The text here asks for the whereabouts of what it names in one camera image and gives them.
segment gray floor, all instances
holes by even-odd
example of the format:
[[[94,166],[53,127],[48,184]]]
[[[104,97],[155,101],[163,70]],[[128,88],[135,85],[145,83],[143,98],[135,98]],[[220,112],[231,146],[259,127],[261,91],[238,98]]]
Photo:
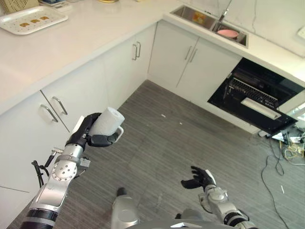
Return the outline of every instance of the gray floor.
[[[86,149],[91,166],[72,183],[54,228],[110,228],[112,202],[121,186],[134,198],[142,221],[173,219],[189,207],[216,221],[199,205],[201,190],[180,185],[181,179],[192,177],[190,165],[208,168],[257,227],[285,228],[260,177],[266,157],[272,155],[269,140],[250,135],[149,81],[119,110],[126,118],[125,134],[109,148]],[[272,144],[278,154],[278,144]],[[289,228],[303,229],[305,167],[282,161],[282,177],[275,164],[276,159],[269,158],[264,178]],[[8,228],[19,228],[24,214]]]

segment basket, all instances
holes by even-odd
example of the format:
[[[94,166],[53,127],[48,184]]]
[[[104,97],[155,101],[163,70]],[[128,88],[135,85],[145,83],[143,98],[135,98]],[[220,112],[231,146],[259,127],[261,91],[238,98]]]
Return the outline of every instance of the basket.
[[[37,0],[0,0],[0,3],[6,14],[39,6]]]

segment stainless steel sink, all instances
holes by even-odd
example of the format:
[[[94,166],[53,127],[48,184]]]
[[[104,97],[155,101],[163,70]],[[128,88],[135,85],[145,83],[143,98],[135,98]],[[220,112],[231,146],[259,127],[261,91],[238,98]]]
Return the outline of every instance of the stainless steel sink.
[[[232,38],[228,38],[225,36],[222,36],[222,37],[248,48],[248,34],[247,33],[240,31],[234,27],[228,26],[222,22],[219,22],[218,19],[213,18],[209,15],[206,15],[205,13],[194,10],[187,6],[182,6],[178,9],[176,9],[175,11],[173,11],[172,14],[174,14],[180,18],[183,18],[189,22],[195,23],[196,25],[198,25],[200,27],[208,29],[209,31],[211,31],[219,36],[222,36],[217,33],[219,30],[237,31],[239,33],[237,38],[232,39]]]
[[[192,23],[195,23],[201,27],[204,27],[206,29],[210,29],[212,26],[215,25],[215,22],[217,21],[217,19],[212,18],[202,12],[199,12],[197,10],[194,10],[192,8],[189,8],[187,6],[183,6],[180,7],[179,9],[175,10],[174,12],[172,12],[172,14],[179,16],[181,18],[184,18]],[[201,18],[204,18],[203,20],[196,20],[196,16],[197,15],[204,15]]]
[[[238,32],[238,36],[237,36],[236,38],[232,39],[232,38],[229,38],[229,37],[226,37],[226,36],[223,36],[223,35],[218,34],[217,32],[218,32],[219,30],[234,30],[234,31],[237,31],[237,32]],[[240,30],[238,30],[238,29],[236,29],[236,28],[233,28],[233,27],[228,26],[228,25],[223,24],[223,23],[216,23],[216,24],[213,26],[212,31],[213,31],[214,33],[216,33],[217,35],[219,35],[219,36],[222,36],[222,37],[224,37],[224,38],[226,38],[226,39],[228,39],[228,40],[230,40],[230,41],[232,41],[232,42],[241,44],[241,45],[243,45],[244,47],[248,48],[248,34],[245,33],[245,32],[243,32],[243,31],[240,31]]]

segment cabinet door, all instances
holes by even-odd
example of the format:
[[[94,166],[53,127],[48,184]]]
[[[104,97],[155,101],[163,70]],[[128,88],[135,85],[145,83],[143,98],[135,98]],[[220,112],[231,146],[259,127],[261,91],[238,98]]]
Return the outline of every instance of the cabinet door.
[[[45,98],[37,92],[0,116],[0,186],[26,191],[19,193],[1,189],[4,197],[0,199],[0,222],[11,223],[37,194],[39,183],[31,162],[37,160],[39,165],[45,164],[52,148],[64,148],[68,139],[69,133],[63,124],[52,121],[41,104],[49,107],[55,115]],[[11,198],[11,194],[16,194],[18,201],[9,203],[5,196]]]
[[[158,22],[148,79],[174,91],[198,36],[165,21]]]
[[[0,187],[0,229],[7,228],[32,198],[29,193]]]
[[[115,109],[119,108],[136,88],[132,81],[135,57],[135,37],[110,49],[103,55],[109,106]]]
[[[204,108],[241,56],[200,38],[177,87],[177,94]]]
[[[81,115],[103,112],[108,106],[102,58],[86,63],[43,88],[42,92],[72,131]]]
[[[147,79],[155,30],[156,24],[135,36],[135,44],[138,47],[138,55],[136,61],[132,62],[133,66],[131,81],[133,82],[134,91]]]

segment faucet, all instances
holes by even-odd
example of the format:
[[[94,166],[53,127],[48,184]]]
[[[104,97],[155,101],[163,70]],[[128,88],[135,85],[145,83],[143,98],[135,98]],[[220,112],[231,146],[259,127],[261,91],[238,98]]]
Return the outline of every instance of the faucet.
[[[224,9],[224,11],[222,12],[220,18],[218,19],[218,21],[216,22],[214,28],[213,28],[213,31],[214,32],[217,32],[219,27],[221,26],[221,22],[223,21],[225,15],[227,14],[227,12],[229,11],[229,6],[231,4],[232,0],[229,1],[229,4],[228,6]]]

